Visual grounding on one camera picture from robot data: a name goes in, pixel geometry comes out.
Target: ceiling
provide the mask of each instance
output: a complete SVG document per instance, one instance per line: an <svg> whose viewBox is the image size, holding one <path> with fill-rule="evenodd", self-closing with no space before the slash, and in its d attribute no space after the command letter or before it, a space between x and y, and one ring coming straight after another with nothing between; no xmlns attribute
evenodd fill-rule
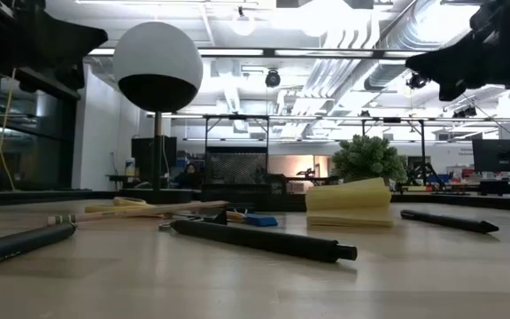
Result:
<svg viewBox="0 0 510 319"><path fill-rule="evenodd" d="M468 18L476 9L443 5L439 0L416 0L412 6L414 10L404 13L402 19L391 24L410 0L394 0L392 5L379 2L372 11L352 10L343 0L312 0L297 9L277 8L275 0L262 0L255 7L244 4L246 17L243 18L237 18L237 4L208 4L185 1L183 5L116 5L111 1L108 4L78 4L74 0L47 0L47 11L59 19L105 29L110 40L104 48L114 48L131 27L157 20L182 29L203 48L435 50L465 32ZM328 30L315 29L323 25L328 25ZM87 57L85 62L91 65L94 74L115 87L112 58ZM334 116L356 116L361 111L368 111L371 116L449 117L454 109L470 103L464 97L453 103L438 101L435 83L411 92L405 85L404 61L395 65L374 60L234 58L231 61L235 70L233 81L220 76L216 62L215 58L204 59L201 89L193 102L181 110L182 113L220 110L221 113L297 115L312 109ZM266 87L268 69L279 71L282 78L279 87ZM368 90L366 80L373 84L382 83L382 88ZM466 96L493 113L497 95L502 91L485 88L467 92ZM319 97L324 103L321 107L296 107L297 98L309 97ZM451 109L449 113L444 111L446 107Z"/></svg>

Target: green plant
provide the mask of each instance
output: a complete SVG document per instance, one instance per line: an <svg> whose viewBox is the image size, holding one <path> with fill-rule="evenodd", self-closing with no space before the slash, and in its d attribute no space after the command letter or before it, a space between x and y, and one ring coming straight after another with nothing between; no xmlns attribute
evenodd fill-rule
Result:
<svg viewBox="0 0 510 319"><path fill-rule="evenodd" d="M406 179L403 159L389 141L379 137L353 136L351 142L340 142L342 149L334 154L332 161L336 174L346 181L367 178L390 178L397 182Z"/></svg>

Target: table surface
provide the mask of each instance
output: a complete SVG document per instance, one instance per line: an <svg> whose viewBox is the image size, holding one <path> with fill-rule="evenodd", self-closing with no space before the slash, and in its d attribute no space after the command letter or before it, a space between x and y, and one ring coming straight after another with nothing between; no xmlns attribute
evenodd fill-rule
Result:
<svg viewBox="0 0 510 319"><path fill-rule="evenodd" d="M104 201L0 206L0 236ZM403 208L485 219L480 235L403 221ZM157 231L155 218L86 222L65 241L0 263L0 318L510 319L510 211L395 204L395 227L272 231L334 238L357 261L307 261Z"/></svg>

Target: desk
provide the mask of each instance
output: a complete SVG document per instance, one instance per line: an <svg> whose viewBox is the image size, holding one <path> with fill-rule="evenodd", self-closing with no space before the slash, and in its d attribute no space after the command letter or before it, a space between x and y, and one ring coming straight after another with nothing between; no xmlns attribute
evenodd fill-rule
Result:
<svg viewBox="0 0 510 319"><path fill-rule="evenodd" d="M0 207L0 236L79 213L74 201ZM402 221L404 207L485 219L493 236ZM510 212L395 204L392 229L311 229L277 214L269 231L356 245L325 264L170 233L136 218L88 222L69 239L0 263L0 318L510 318Z"/></svg>

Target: blue object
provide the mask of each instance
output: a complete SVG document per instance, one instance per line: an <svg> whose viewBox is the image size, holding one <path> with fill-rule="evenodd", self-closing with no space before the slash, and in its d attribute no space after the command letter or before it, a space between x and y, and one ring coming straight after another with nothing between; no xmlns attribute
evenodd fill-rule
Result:
<svg viewBox="0 0 510 319"><path fill-rule="evenodd" d="M273 216L260 214L246 214L245 223L257 227L276 226L279 224Z"/></svg>

